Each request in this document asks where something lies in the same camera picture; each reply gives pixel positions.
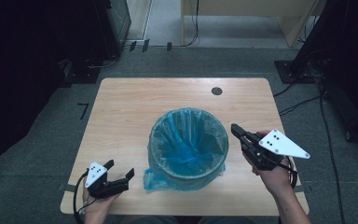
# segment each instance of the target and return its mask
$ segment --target gray carpet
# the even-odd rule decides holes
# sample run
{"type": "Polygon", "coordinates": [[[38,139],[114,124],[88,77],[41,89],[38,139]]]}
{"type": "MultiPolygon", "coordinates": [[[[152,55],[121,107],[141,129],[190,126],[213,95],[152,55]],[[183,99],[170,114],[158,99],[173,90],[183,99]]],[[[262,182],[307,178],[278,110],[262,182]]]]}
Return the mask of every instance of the gray carpet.
{"type": "MultiPolygon", "coordinates": [[[[265,77],[273,92],[283,90],[275,60],[293,60],[297,49],[127,49],[101,71],[97,84],[58,89],[29,134],[0,157],[0,223],[75,223],[60,211],[67,182],[100,82],[105,77],[265,77]],[[81,119],[84,106],[90,104],[81,119]]],[[[297,84],[276,97],[281,111],[318,95],[316,84],[297,84]]],[[[334,107],[323,101],[329,124],[347,223],[358,223],[358,144],[345,141],[334,107]]],[[[296,160],[313,223],[341,223],[337,185],[319,101],[282,116],[286,134],[305,148],[310,160],[296,160]]],[[[121,217],[110,217],[117,223],[121,217]]],[[[257,217],[277,223],[276,217],[257,217]]]]}

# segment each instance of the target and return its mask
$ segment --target trash can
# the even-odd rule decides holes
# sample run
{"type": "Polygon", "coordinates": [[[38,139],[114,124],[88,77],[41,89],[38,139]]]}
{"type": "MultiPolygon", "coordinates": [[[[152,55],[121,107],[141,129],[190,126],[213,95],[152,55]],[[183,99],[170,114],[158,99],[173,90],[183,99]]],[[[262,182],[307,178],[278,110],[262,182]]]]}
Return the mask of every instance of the trash can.
{"type": "Polygon", "coordinates": [[[196,190],[225,171],[228,137],[209,112],[181,108],[157,120],[147,149],[146,190],[196,190]]]}

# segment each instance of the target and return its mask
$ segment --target black circular hole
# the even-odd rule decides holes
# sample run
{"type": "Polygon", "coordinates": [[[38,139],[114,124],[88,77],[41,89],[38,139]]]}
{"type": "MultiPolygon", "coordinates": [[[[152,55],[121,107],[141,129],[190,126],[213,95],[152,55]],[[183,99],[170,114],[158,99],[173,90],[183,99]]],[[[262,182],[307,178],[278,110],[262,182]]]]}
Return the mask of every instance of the black circular hole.
{"type": "Polygon", "coordinates": [[[218,87],[214,87],[212,88],[212,93],[213,95],[221,95],[223,93],[222,89],[218,88],[218,87]]]}

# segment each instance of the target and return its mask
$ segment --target cable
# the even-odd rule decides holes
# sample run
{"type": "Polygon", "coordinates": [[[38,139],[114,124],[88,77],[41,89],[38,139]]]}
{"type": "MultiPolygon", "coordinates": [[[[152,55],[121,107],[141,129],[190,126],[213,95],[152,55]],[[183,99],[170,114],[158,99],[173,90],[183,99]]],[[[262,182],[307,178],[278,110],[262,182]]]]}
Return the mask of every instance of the cable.
{"type": "Polygon", "coordinates": [[[113,63],[116,62],[117,58],[118,58],[118,57],[116,57],[116,58],[115,58],[111,63],[109,63],[109,64],[98,65],[98,66],[92,65],[92,66],[89,66],[89,68],[105,68],[105,67],[109,67],[110,65],[112,65],[113,63]]]}
{"type": "Polygon", "coordinates": [[[77,183],[75,185],[75,192],[74,192],[74,200],[73,200],[73,207],[74,207],[74,217],[75,217],[75,220],[77,223],[79,224],[83,224],[83,220],[80,218],[80,214],[79,214],[79,211],[84,207],[80,208],[78,211],[76,209],[76,196],[77,196],[77,190],[79,188],[79,185],[80,185],[80,182],[82,181],[82,179],[89,173],[89,169],[87,169],[86,173],[84,173],[78,180],[77,180],[77,183]]]}
{"type": "Polygon", "coordinates": [[[292,186],[292,189],[294,189],[294,188],[296,187],[296,184],[297,184],[297,171],[295,171],[295,170],[291,167],[291,164],[292,164],[292,163],[291,163],[291,161],[290,161],[290,159],[289,159],[288,157],[287,157],[287,158],[288,158],[288,160],[289,160],[289,166],[285,166],[285,165],[281,164],[280,162],[276,162],[276,161],[270,159],[270,158],[267,157],[267,156],[262,156],[262,157],[263,157],[263,159],[268,160],[268,161],[270,161],[270,162],[276,164],[277,166],[282,167],[283,169],[287,170],[287,171],[289,172],[290,176],[291,176],[291,178],[290,178],[290,180],[291,180],[290,185],[292,186]]]}
{"type": "Polygon", "coordinates": [[[298,81],[300,81],[301,79],[304,79],[304,78],[307,78],[307,77],[296,77],[296,79],[293,80],[293,81],[289,84],[289,86],[286,87],[286,89],[284,89],[283,91],[280,91],[280,92],[278,92],[278,93],[273,94],[273,97],[277,97],[277,96],[279,96],[279,95],[281,95],[281,94],[287,92],[293,85],[295,85],[298,81]]]}
{"type": "MultiPolygon", "coordinates": [[[[291,169],[295,170],[295,166],[293,165],[292,160],[290,160],[290,158],[289,158],[288,156],[286,156],[286,159],[289,160],[289,167],[290,167],[291,169]]],[[[292,176],[291,176],[291,175],[289,175],[289,180],[290,180],[290,183],[292,183],[292,176]]]]}
{"type": "Polygon", "coordinates": [[[308,99],[308,100],[302,101],[301,103],[298,103],[298,104],[296,104],[296,105],[290,106],[290,107],[288,107],[288,108],[282,110],[281,112],[279,112],[279,116],[286,115],[286,114],[288,114],[288,113],[294,111],[299,105],[304,105],[304,104],[309,103],[309,102],[311,102],[311,101],[314,101],[314,100],[316,100],[316,99],[318,99],[318,98],[320,98],[320,97],[321,97],[321,95],[315,96],[315,97],[310,98],[310,99],[308,99]]]}
{"type": "Polygon", "coordinates": [[[191,17],[193,24],[196,27],[196,33],[194,34],[193,39],[190,41],[190,43],[188,43],[186,45],[181,45],[181,47],[188,47],[188,46],[194,44],[197,39],[200,41],[200,38],[199,38],[199,9],[200,9],[200,0],[197,0],[196,21],[194,21],[193,16],[191,17]]]}
{"type": "Polygon", "coordinates": [[[342,208],[342,201],[341,201],[341,187],[339,185],[339,177],[338,177],[336,161],[334,159],[334,153],[333,153],[333,147],[332,147],[332,143],[331,143],[330,130],[329,130],[329,127],[328,127],[328,123],[327,123],[325,114],[324,114],[324,104],[323,104],[323,97],[322,96],[320,98],[320,106],[321,106],[322,117],[324,119],[324,127],[325,127],[326,133],[327,133],[328,149],[330,151],[330,159],[331,159],[331,163],[333,165],[334,175],[336,177],[339,213],[341,215],[342,224],[345,224],[344,210],[342,208]]]}
{"type": "Polygon", "coordinates": [[[79,210],[77,210],[77,212],[79,213],[83,208],[86,208],[90,205],[92,205],[93,203],[95,203],[95,201],[97,201],[97,199],[94,199],[94,201],[92,201],[91,203],[87,203],[87,204],[84,204],[83,207],[79,208],[79,210]]]}
{"type": "MultiPolygon", "coordinates": [[[[313,29],[313,27],[315,27],[317,18],[318,18],[318,16],[314,16],[314,17],[313,17],[312,26],[311,26],[311,28],[310,28],[311,30],[313,29]]],[[[304,26],[304,39],[300,36],[297,41],[300,42],[300,43],[305,43],[305,42],[307,41],[307,38],[308,38],[308,35],[307,35],[307,25],[305,25],[305,26],[304,26]]]]}

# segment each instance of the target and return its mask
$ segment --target table top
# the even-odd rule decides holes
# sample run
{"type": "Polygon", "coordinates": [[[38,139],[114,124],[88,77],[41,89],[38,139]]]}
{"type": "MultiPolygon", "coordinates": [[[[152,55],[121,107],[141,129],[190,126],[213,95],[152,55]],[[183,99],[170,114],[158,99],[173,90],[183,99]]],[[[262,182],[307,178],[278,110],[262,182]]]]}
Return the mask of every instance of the table top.
{"type": "MultiPolygon", "coordinates": [[[[284,133],[264,78],[106,78],[89,117],[68,184],[75,185],[92,161],[113,159],[108,180],[123,178],[134,168],[130,189],[114,202],[117,215],[277,216],[276,204],[259,176],[241,155],[240,141],[231,123],[249,132],[278,129],[284,133]],[[222,94],[214,95],[213,88],[222,94]],[[229,142],[226,171],[196,191],[146,191],[144,171],[149,168],[147,144],[153,125],[165,113],[196,107],[213,114],[224,125],[229,142]]],[[[81,207],[82,188],[77,194],[81,207]]],[[[73,192],[66,191],[61,210],[73,213],[73,192]]],[[[296,194],[309,212],[304,192],[296,194]]]]}

